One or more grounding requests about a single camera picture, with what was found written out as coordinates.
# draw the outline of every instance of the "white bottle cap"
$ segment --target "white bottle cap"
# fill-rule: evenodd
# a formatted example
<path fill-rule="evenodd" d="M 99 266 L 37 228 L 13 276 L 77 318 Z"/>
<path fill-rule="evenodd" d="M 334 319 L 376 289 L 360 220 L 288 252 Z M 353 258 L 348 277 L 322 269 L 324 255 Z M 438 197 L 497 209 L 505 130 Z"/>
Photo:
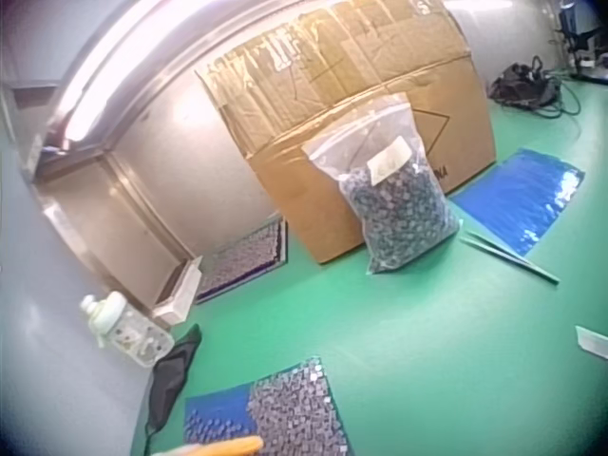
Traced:
<path fill-rule="evenodd" d="M 126 298 L 118 293 L 112 292 L 101 301 L 96 301 L 92 294 L 85 296 L 80 303 L 81 310 L 88 316 L 88 327 L 100 339 L 106 336 L 118 322 L 126 306 Z"/>

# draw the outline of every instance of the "cardboard box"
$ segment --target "cardboard box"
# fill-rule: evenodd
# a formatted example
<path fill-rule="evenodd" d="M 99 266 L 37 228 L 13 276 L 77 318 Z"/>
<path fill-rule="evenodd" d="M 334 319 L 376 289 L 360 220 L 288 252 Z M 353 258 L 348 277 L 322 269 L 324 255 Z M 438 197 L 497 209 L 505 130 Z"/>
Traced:
<path fill-rule="evenodd" d="M 360 245 L 361 227 L 300 146 L 349 109 L 405 92 L 447 192 L 496 153 L 485 93 L 441 0 L 304 5 L 236 37 L 199 76 L 283 216 L 326 262 Z"/>

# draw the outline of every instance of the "plastic bottle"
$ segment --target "plastic bottle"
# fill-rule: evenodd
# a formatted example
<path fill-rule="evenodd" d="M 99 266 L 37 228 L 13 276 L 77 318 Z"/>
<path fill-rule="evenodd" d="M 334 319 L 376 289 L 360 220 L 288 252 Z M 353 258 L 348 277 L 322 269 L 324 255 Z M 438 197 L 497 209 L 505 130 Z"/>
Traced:
<path fill-rule="evenodd" d="M 118 292 L 100 301 L 90 294 L 80 308 L 88 316 L 88 327 L 100 347 L 109 341 L 145 368 L 153 367 L 175 344 L 171 334 L 138 312 Z"/>

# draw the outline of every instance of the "stainless steel wall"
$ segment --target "stainless steel wall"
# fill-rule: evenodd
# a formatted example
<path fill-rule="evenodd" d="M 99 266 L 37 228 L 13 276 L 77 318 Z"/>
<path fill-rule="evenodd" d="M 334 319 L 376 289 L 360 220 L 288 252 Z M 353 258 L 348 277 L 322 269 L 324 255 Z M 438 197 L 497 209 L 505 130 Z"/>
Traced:
<path fill-rule="evenodd" d="M 195 256 L 253 232 L 275 212 L 192 69 L 133 123 L 113 155 Z"/>
<path fill-rule="evenodd" d="M 53 200 L 46 212 L 62 236 L 68 242 L 80 238 L 84 246 L 76 253 L 94 257 L 101 266 L 97 274 L 114 277 L 145 306 L 156 302 L 179 261 L 99 161 L 40 185 L 39 190 Z"/>

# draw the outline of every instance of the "mat with metal tiles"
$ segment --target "mat with metal tiles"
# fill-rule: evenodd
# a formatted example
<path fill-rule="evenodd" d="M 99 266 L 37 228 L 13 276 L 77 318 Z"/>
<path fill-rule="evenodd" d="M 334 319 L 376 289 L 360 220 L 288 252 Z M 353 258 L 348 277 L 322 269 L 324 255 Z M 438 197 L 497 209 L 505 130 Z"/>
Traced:
<path fill-rule="evenodd" d="M 286 261 L 287 223 L 280 218 L 221 252 L 204 256 L 196 302 L 213 299 L 269 273 Z"/>

